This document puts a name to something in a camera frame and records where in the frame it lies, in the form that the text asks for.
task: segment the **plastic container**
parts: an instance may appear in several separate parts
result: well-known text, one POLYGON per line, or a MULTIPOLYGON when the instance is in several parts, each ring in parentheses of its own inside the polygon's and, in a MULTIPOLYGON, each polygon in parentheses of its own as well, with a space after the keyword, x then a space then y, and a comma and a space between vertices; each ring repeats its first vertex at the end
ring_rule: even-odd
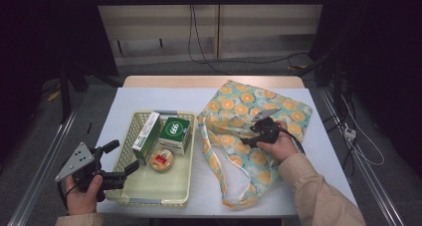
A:
MULTIPOLYGON (((196 116, 189 112, 157 112, 161 113, 160 117, 163 124, 169 116, 190 120, 192 124, 192 127, 190 127, 191 138, 185 155, 173 154, 174 164, 165 172, 155 171, 150 164, 141 165, 136 172, 127 177, 123 189, 105 192, 105 197, 108 200, 129 206, 143 204, 183 206, 186 203, 189 197, 196 116)), ((133 114, 113 171, 122 172, 126 166, 136 160, 131 146, 150 113, 151 111, 133 114)), ((151 153, 160 147, 157 142, 151 153)))

